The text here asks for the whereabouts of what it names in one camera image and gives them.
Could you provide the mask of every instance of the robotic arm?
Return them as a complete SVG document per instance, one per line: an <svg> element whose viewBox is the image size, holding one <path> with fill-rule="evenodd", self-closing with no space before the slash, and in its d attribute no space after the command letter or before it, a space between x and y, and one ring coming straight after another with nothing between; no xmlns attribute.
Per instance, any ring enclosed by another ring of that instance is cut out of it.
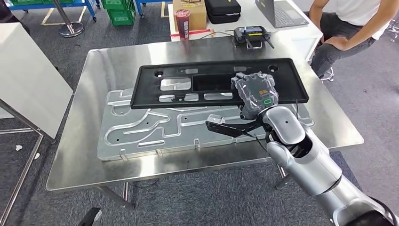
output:
<svg viewBox="0 0 399 226"><path fill-rule="evenodd" d="M253 137L248 132L263 126L268 134L265 149L271 158L307 194L316 197L335 225L398 225L399 218L385 204L362 193L342 175L342 170L330 158L328 148L308 126L288 108L277 106L278 93L271 75L238 73L231 82L245 104L241 118L255 121L244 125L207 121L210 131L232 137Z"/></svg>

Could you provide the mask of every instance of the laptop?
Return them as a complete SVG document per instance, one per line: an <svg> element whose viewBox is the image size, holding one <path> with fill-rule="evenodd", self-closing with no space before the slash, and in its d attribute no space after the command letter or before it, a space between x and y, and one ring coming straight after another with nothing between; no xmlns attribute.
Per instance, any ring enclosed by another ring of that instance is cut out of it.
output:
<svg viewBox="0 0 399 226"><path fill-rule="evenodd" d="M287 1L255 0L255 3L274 28L309 24Z"/></svg>

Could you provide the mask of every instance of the red cup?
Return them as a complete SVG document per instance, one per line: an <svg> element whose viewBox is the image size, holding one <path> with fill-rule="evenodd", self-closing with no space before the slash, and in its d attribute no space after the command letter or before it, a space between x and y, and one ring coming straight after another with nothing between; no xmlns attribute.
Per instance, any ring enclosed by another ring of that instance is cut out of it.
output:
<svg viewBox="0 0 399 226"><path fill-rule="evenodd" d="M187 40L189 36L188 22L190 17L190 11L187 9L179 9L175 12L175 16L180 40Z"/></svg>

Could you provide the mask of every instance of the wire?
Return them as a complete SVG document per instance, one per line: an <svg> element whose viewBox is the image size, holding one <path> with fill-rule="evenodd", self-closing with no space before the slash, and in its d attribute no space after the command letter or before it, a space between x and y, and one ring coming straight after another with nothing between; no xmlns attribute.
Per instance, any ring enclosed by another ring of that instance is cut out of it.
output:
<svg viewBox="0 0 399 226"><path fill-rule="evenodd" d="M388 211L390 213L391 217L392 217L393 225L394 226L398 226L398 220L396 219L396 216L392 212L392 210L389 209L389 207L387 205L385 205L385 203L383 203L382 201L380 201L378 199L375 199L375 198L373 198L371 196L369 196L369 197L370 197L370 199L374 200L376 203L380 204L386 211Z"/></svg>
<svg viewBox="0 0 399 226"><path fill-rule="evenodd" d="M150 186L153 186L153 185L155 185L155 184L157 184L158 182L159 182L159 178L158 179L156 179L152 184L149 184L149 185L145 185L145 186L138 186L138 185L133 185L134 187L137 187L137 188L148 188L148 187L150 187Z"/></svg>
<svg viewBox="0 0 399 226"><path fill-rule="evenodd" d="M262 145L262 143L261 143L261 141L259 140L259 138L258 138L257 135L255 135L255 138L256 138L256 141L259 143L259 145L263 148L263 150L264 150L265 152L267 152L267 149Z"/></svg>
<svg viewBox="0 0 399 226"><path fill-rule="evenodd" d="M210 33L210 34L205 35L204 37L202 37L202 38L200 38L200 39L203 39L203 38L205 38L205 37L208 37L209 35L216 34L216 33L226 34L226 35L230 35L230 36L234 37L234 35L229 34L229 33L226 33L226 32L212 32L212 33Z"/></svg>
<svg viewBox="0 0 399 226"><path fill-rule="evenodd" d="M296 103L296 119L298 119L298 99L295 99Z"/></svg>

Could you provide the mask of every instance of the stainless steel tabletop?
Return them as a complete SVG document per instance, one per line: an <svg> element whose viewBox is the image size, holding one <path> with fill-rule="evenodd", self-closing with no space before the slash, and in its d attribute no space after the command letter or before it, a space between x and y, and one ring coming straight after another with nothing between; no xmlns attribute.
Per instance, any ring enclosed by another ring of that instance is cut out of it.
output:
<svg viewBox="0 0 399 226"><path fill-rule="evenodd" d="M269 45L262 50L235 48L231 37L221 37L91 50L46 188L50 191L65 191L104 186L118 181L214 170L269 159L257 142L244 142L128 160L100 161L96 152L107 93L134 87L138 69L142 65L291 58L310 97L304 106L314 120L312 129L315 134L328 148L362 144L362 136L307 62L299 57L291 41L280 33L274 33L271 41L275 49Z"/></svg>

